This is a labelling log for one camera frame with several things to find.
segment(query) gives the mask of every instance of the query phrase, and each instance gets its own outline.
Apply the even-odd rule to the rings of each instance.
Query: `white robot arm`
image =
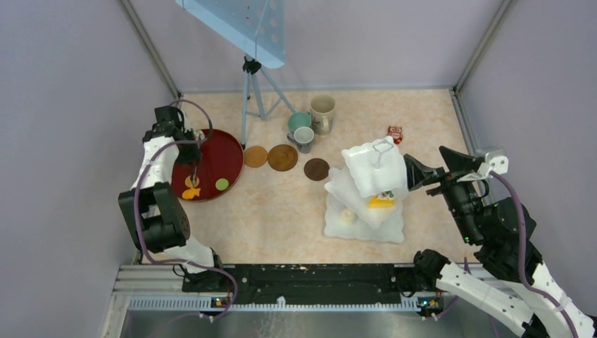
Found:
[[[445,147],[439,150],[449,172],[429,168],[412,156],[405,156],[409,190],[439,183],[427,194],[444,196],[464,241],[481,246],[475,257],[520,298],[475,279],[432,250],[417,253],[416,274],[425,276],[433,287],[472,303],[519,337],[593,337],[593,319],[584,315],[555,283],[541,254],[530,242],[536,223],[515,192],[514,198],[488,206],[482,203],[482,197],[489,192],[489,185],[482,180],[492,175],[505,182],[499,175],[508,170],[503,151],[492,149],[479,156],[468,156]],[[484,196],[478,196],[472,186],[477,180],[484,182]],[[524,263],[523,275],[519,263]]]
[[[145,154],[139,176],[131,190],[121,193],[118,197],[122,215],[125,217],[133,242],[138,249],[141,249],[134,220],[134,190],[141,181],[138,202],[142,212],[142,232],[148,250],[154,253],[164,252],[186,262],[213,267],[213,250],[199,243],[190,234],[187,215],[170,186],[174,164],[196,165],[201,160],[201,152],[197,144],[167,145],[172,145],[179,140],[195,141],[199,134],[186,125],[188,120],[186,115],[176,107],[156,108],[156,120],[157,123],[153,125],[152,130],[148,131],[143,138]],[[148,165],[151,167],[145,177],[142,177]],[[204,271],[188,263],[184,266],[190,273]]]

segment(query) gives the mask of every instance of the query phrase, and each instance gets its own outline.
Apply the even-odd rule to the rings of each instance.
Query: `red tray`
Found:
[[[213,136],[201,146],[203,158],[197,166],[197,177],[199,178],[199,196],[184,201],[207,201],[214,199],[232,188],[241,175],[244,166],[244,152],[241,144],[232,135],[222,130],[214,130]],[[192,165],[174,164],[172,170],[172,189],[179,199],[182,193],[189,188],[184,181],[191,176]],[[229,182],[226,190],[220,191],[215,188],[215,182],[225,178]]]

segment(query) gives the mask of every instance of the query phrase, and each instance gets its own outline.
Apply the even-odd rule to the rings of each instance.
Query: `mug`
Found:
[[[319,135],[332,131],[332,119],[336,115],[336,100],[330,95],[317,95],[311,99],[311,127]]]
[[[290,132],[294,132],[300,127],[309,127],[311,126],[311,116],[304,111],[296,112],[290,115],[287,125]]]
[[[309,127],[300,127],[299,129],[293,132],[289,132],[286,135],[286,138],[296,145],[298,151],[303,154],[308,154],[313,147],[313,139],[315,138],[315,133],[313,129]]]

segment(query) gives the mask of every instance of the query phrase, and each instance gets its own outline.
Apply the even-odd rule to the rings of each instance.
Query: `gray wall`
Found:
[[[182,92],[241,89],[235,46],[174,0],[132,3]],[[285,89],[451,86],[500,3],[286,1],[287,64],[271,74]]]
[[[558,283],[597,314],[597,1],[518,1],[463,93],[481,146],[537,221]],[[504,196],[503,190],[498,195]]]
[[[5,0],[0,32],[0,337],[97,337],[168,92],[116,0]]]

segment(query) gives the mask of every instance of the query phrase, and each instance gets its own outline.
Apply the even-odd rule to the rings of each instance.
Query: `wooden coaster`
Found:
[[[268,151],[262,146],[252,146],[244,151],[244,164],[251,168],[259,168],[268,160]]]
[[[279,144],[273,147],[268,154],[268,163],[273,170],[288,171],[294,168],[299,155],[294,147],[288,144]]]
[[[305,175],[314,181],[320,181],[327,177],[329,164],[321,158],[312,158],[305,163]]]

